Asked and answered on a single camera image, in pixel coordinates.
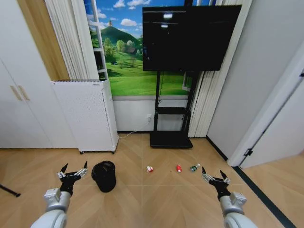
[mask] wooden door frame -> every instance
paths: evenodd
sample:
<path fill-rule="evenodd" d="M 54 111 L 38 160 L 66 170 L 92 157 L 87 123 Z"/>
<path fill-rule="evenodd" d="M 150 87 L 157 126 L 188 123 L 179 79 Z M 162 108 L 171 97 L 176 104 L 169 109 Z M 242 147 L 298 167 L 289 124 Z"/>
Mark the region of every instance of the wooden door frame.
<path fill-rule="evenodd" d="M 288 99 L 294 88 L 302 80 L 300 75 L 304 70 L 304 41 L 285 69 L 283 75 L 265 101 L 260 112 L 247 130 L 232 156 L 228 159 L 230 166 L 238 166 L 244 158 L 244 153 L 259 139 L 274 116 Z"/>
<path fill-rule="evenodd" d="M 43 0 L 16 0 L 47 69 L 50 81 L 69 79 L 46 4 Z"/>

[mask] white curtain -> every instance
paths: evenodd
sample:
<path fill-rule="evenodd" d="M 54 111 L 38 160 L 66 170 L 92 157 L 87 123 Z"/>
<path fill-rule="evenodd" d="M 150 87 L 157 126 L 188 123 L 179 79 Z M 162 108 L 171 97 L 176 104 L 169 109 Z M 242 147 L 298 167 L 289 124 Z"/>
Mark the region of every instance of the white curtain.
<path fill-rule="evenodd" d="M 241 36 L 252 0 L 217 0 L 216 5 L 242 5 L 231 40 L 219 71 L 202 72 L 198 79 L 193 105 L 189 137 L 206 137 L 219 95 L 224 85 L 238 40 Z"/>
<path fill-rule="evenodd" d="M 46 0 L 70 79 L 98 79 L 83 0 Z"/>

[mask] wall outlet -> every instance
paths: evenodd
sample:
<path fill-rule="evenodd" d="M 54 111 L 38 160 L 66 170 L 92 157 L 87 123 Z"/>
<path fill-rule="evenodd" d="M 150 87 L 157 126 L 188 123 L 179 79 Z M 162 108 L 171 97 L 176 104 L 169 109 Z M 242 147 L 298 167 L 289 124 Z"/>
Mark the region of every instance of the wall outlet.
<path fill-rule="evenodd" d="M 152 119 L 152 114 L 147 114 L 147 122 L 150 123 Z"/>

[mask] cloud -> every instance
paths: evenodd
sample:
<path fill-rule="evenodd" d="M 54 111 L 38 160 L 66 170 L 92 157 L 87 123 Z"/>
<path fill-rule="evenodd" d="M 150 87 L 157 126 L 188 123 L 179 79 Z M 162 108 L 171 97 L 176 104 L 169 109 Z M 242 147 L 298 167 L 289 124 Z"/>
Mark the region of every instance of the cloud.
<path fill-rule="evenodd" d="M 106 27 L 109 26 L 109 23 L 104 23 L 104 22 L 99 22 L 98 24 L 99 24 L 99 28 L 100 28 L 100 29 L 105 29 Z M 94 25 L 89 25 L 89 28 L 90 28 L 91 31 L 96 32 L 96 26 L 94 26 Z"/>
<path fill-rule="evenodd" d="M 103 14 L 103 13 L 101 13 L 101 9 L 97 9 L 97 12 L 98 12 L 98 17 L 99 18 L 106 18 L 106 15 L 105 14 Z"/>
<path fill-rule="evenodd" d="M 121 30 L 121 31 L 123 31 L 123 32 L 129 31 L 128 29 L 124 29 L 124 28 L 119 28 L 119 30 Z"/>
<path fill-rule="evenodd" d="M 132 0 L 127 3 L 128 6 L 149 5 L 151 0 Z"/>
<path fill-rule="evenodd" d="M 124 18 L 120 24 L 125 25 L 125 26 L 136 26 L 137 25 L 137 23 L 135 21 L 130 20 L 128 18 Z"/>
<path fill-rule="evenodd" d="M 125 7 L 124 0 L 118 0 L 114 5 L 114 8 Z"/>
<path fill-rule="evenodd" d="M 96 32 L 96 26 L 89 25 L 90 31 Z"/>
<path fill-rule="evenodd" d="M 106 10 L 106 11 L 113 11 L 113 10 L 114 10 L 112 7 L 111 7 L 111 8 L 102 7 L 101 9 L 102 9 L 102 10 Z"/>
<path fill-rule="evenodd" d="M 94 21 L 94 15 L 93 14 L 87 14 L 86 18 L 87 18 L 87 20 Z"/>

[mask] white door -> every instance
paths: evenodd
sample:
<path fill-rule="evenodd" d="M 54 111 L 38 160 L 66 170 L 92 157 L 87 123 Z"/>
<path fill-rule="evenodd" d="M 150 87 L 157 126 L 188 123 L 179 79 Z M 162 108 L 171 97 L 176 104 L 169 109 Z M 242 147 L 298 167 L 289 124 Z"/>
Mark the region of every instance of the white door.
<path fill-rule="evenodd" d="M 26 94 L 26 102 L 51 141 L 50 147 L 75 148 L 75 139 L 16 0 L 6 1 L 0 7 L 0 22 L 1 58 Z"/>
<path fill-rule="evenodd" d="M 304 150 L 304 80 L 242 163 L 242 168 L 271 162 Z"/>
<path fill-rule="evenodd" d="M 51 143 L 0 61 L 0 148 L 45 148 Z"/>

